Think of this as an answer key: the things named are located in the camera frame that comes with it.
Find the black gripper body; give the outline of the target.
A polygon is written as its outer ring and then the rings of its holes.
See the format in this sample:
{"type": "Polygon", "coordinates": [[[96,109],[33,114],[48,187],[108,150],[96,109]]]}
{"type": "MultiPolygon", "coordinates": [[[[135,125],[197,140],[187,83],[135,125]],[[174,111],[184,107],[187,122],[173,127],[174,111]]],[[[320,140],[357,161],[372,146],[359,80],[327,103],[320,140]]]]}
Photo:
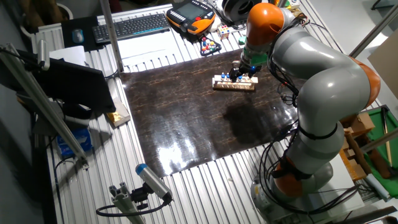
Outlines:
{"type": "Polygon", "coordinates": [[[245,62],[242,62],[240,60],[235,60],[232,62],[233,68],[241,71],[243,75],[247,74],[249,78],[252,78],[255,73],[259,72],[261,70],[261,66],[254,66],[254,65],[248,65],[245,62]]]}

